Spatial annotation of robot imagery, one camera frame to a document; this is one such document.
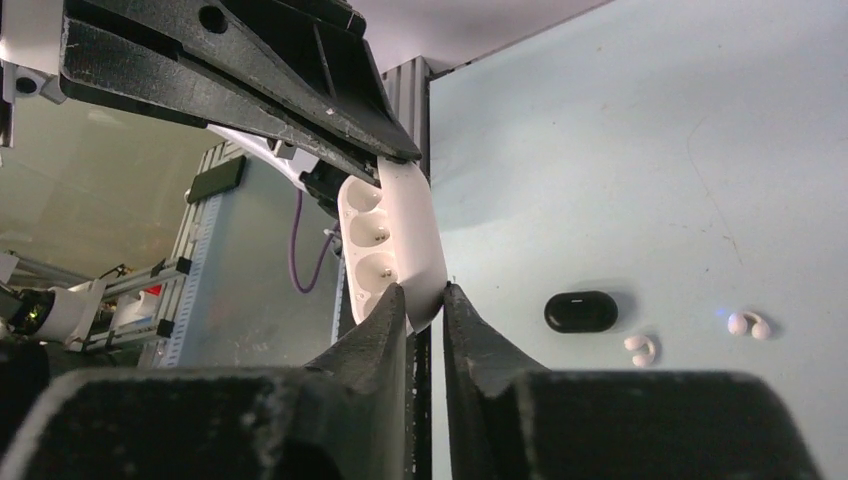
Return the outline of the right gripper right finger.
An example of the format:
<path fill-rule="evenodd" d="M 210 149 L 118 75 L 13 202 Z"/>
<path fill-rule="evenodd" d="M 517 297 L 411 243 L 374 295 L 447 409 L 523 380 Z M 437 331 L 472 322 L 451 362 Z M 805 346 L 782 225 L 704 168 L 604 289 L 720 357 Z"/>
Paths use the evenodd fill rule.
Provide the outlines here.
<path fill-rule="evenodd" d="M 456 479 L 817 479 L 788 409 L 722 371 L 551 370 L 443 294 Z"/>

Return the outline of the white earbud charging case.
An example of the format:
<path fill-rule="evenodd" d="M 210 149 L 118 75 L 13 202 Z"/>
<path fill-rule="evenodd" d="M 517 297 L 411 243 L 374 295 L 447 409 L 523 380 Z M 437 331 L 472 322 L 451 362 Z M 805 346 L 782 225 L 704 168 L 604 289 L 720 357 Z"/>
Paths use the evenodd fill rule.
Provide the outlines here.
<path fill-rule="evenodd" d="M 415 332 L 442 308 L 448 275 L 429 183 L 413 164 L 384 158 L 379 185 L 350 176 L 337 207 L 354 322 L 375 310 L 389 285 L 405 294 L 405 317 Z"/>

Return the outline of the white earbud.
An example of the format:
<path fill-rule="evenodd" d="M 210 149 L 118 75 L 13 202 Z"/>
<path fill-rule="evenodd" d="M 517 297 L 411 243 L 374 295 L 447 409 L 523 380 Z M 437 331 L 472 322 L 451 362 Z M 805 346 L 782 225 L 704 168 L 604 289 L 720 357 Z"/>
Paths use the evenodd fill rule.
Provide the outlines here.
<path fill-rule="evenodd" d="M 727 320 L 727 330 L 732 335 L 750 335 L 756 340 L 768 340 L 772 335 L 768 322 L 759 314 L 751 311 L 732 313 Z"/>
<path fill-rule="evenodd" d="M 633 335 L 623 341 L 624 348 L 632 354 L 632 363 L 639 368 L 654 364 L 657 348 L 654 341 L 646 335 Z"/>

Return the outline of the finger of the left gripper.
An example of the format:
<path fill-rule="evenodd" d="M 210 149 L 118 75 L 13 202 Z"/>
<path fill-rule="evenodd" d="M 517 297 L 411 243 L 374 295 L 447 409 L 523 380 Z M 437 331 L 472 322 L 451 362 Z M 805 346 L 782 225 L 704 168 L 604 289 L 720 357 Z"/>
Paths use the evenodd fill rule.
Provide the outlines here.
<path fill-rule="evenodd" d="M 282 140 L 371 185 L 375 155 L 347 146 L 317 125 L 233 83 L 145 46 L 67 17 L 61 36 L 60 87 L 68 97 L 178 124 L 227 127 Z"/>
<path fill-rule="evenodd" d="M 421 156 L 344 1 L 70 1 L 66 18 L 145 46 L 398 163 Z"/>

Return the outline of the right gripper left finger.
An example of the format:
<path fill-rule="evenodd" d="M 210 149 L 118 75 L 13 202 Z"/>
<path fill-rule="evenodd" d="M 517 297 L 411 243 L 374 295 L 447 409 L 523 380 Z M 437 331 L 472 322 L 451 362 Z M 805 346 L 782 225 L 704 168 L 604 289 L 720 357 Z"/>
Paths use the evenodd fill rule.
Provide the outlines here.
<path fill-rule="evenodd" d="M 83 369 L 54 380 L 1 462 L 5 479 L 400 479 L 406 305 L 301 367 Z"/>

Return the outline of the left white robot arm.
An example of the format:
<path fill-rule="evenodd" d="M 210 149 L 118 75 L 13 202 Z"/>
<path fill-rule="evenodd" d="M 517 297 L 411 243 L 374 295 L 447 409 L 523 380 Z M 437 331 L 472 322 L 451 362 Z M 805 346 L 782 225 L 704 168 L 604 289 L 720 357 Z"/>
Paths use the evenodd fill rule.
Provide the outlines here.
<path fill-rule="evenodd" d="M 346 1 L 67 1 L 59 84 L 68 97 L 207 128 L 335 210 L 349 177 L 421 151 L 391 111 Z"/>

